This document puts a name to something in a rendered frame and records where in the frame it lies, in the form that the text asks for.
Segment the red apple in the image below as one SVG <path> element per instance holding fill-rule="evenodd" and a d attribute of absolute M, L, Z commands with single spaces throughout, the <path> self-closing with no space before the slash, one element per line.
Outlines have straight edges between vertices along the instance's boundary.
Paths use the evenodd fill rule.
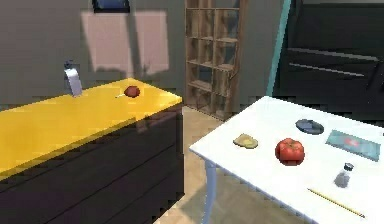
<path fill-rule="evenodd" d="M 131 98 L 136 98 L 140 95 L 140 89 L 137 86 L 128 86 L 125 91 L 124 95 Z"/>

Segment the white dining table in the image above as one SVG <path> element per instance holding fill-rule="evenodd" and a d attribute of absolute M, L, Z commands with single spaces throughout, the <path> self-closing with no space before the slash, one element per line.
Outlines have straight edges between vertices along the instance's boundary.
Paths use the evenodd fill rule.
<path fill-rule="evenodd" d="M 300 119 L 324 127 L 320 135 L 301 132 Z M 332 130 L 381 145 L 380 160 L 373 162 L 326 144 Z M 255 149 L 233 143 L 240 134 L 258 141 Z M 286 138 L 302 143 L 304 161 L 283 165 L 275 156 Z M 384 224 L 384 128 L 264 96 L 190 146 L 205 161 L 207 194 L 202 224 L 209 224 L 216 193 L 216 169 L 234 175 L 251 188 L 313 224 Z M 347 188 L 334 179 L 345 163 L 354 165 Z M 307 190 L 322 194 L 363 213 L 361 218 Z"/>

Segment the brown wooden shelf unit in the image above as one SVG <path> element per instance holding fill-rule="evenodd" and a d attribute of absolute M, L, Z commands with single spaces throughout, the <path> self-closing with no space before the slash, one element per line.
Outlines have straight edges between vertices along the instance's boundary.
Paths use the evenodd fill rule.
<path fill-rule="evenodd" d="M 225 121 L 234 96 L 248 0 L 185 0 L 185 103 Z"/>

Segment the teal door frame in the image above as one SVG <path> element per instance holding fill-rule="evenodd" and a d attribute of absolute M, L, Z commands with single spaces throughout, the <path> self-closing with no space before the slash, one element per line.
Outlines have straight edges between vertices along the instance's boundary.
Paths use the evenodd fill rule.
<path fill-rule="evenodd" d="M 271 69 L 268 77 L 268 85 L 266 89 L 267 96 L 273 95 L 273 89 L 274 89 L 278 64 L 280 60 L 281 50 L 284 42 L 285 30 L 286 30 L 289 11 L 291 7 L 291 1 L 292 0 L 284 0 L 283 2 L 278 31 L 276 35 L 275 47 L 274 47 L 274 52 L 272 57 Z"/>

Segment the white spray bottle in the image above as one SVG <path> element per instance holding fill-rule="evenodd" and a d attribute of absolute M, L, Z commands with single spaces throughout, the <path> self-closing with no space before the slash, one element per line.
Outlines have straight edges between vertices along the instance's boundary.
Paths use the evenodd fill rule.
<path fill-rule="evenodd" d="M 82 94 L 82 84 L 77 69 L 74 67 L 71 60 L 64 63 L 64 72 L 68 79 L 73 97 L 78 97 Z"/>

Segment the teal flat rectangular card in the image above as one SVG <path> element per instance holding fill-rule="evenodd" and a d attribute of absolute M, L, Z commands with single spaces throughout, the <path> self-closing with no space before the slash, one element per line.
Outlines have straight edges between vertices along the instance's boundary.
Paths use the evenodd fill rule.
<path fill-rule="evenodd" d="M 374 162 L 380 159 L 380 144 L 340 131 L 332 130 L 326 144 Z"/>

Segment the yellow topped dark counter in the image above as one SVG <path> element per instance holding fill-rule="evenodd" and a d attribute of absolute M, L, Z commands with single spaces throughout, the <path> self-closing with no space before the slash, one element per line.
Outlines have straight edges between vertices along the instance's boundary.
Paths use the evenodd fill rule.
<path fill-rule="evenodd" d="M 0 224 L 152 224 L 184 195 L 181 105 L 128 78 L 0 112 Z"/>

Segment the dark blue round plate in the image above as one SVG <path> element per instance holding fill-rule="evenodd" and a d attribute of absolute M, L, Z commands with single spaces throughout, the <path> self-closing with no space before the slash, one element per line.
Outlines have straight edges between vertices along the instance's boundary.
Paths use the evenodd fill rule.
<path fill-rule="evenodd" d="M 306 134 L 320 135 L 324 132 L 324 127 L 314 120 L 300 119 L 295 125 L 301 132 Z"/>

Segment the yellow pencil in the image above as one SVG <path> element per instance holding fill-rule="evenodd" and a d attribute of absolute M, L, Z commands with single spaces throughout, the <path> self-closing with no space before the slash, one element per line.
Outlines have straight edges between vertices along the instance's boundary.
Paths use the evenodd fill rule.
<path fill-rule="evenodd" d="M 361 218 L 366 218 L 366 216 L 363 213 L 358 212 L 357 210 L 355 210 L 355 209 L 353 209 L 351 207 L 348 207 L 347 205 L 344 205 L 344 204 L 342 204 L 342 203 L 340 203 L 340 202 L 338 202 L 338 201 L 336 201 L 336 200 L 334 200 L 334 199 L 332 199 L 332 198 L 322 194 L 321 192 L 318 192 L 318 191 L 316 191 L 314 189 L 311 189 L 311 188 L 307 188 L 307 190 L 310 191 L 311 193 L 313 193 L 313 194 L 315 194 L 315 195 L 317 195 L 317 196 L 319 196 L 319 197 L 321 197 L 321 198 L 323 198 L 323 199 L 325 199 L 325 200 L 327 200 L 327 201 L 329 201 L 329 202 L 331 202 L 331 203 L 333 203 L 333 204 L 335 204 L 335 205 L 337 205 L 337 206 L 339 206 L 339 207 L 341 207 L 341 208 L 343 208 L 343 209 L 345 209 L 345 210 L 347 210 L 347 211 L 349 211 L 349 212 L 351 212 L 351 213 L 361 217 Z"/>

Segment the blue framed wall picture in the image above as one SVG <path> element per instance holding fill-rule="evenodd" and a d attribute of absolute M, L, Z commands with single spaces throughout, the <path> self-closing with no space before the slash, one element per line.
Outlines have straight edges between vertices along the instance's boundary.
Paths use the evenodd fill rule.
<path fill-rule="evenodd" d="M 129 0 L 92 0 L 95 13 L 129 13 Z"/>

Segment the red tomato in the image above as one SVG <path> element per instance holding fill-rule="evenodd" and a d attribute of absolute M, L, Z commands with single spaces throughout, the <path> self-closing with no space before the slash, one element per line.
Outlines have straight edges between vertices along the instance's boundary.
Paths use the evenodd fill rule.
<path fill-rule="evenodd" d="M 275 148 L 275 156 L 283 165 L 300 165 L 305 158 L 304 146 L 297 140 L 283 139 Z"/>

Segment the glass pepper shaker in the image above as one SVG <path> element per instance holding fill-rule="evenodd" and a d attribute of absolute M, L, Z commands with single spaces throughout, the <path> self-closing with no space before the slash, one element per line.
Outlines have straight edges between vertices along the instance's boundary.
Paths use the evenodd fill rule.
<path fill-rule="evenodd" d="M 343 169 L 335 177 L 334 184 L 339 188 L 347 188 L 350 180 L 350 175 L 353 169 L 353 164 L 345 163 Z"/>

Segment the dark cabinet with grey bars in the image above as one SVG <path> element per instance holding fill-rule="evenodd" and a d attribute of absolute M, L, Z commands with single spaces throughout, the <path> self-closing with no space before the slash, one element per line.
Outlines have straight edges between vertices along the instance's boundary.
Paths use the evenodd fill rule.
<path fill-rule="evenodd" d="M 384 127 L 384 0 L 291 0 L 273 95 Z"/>

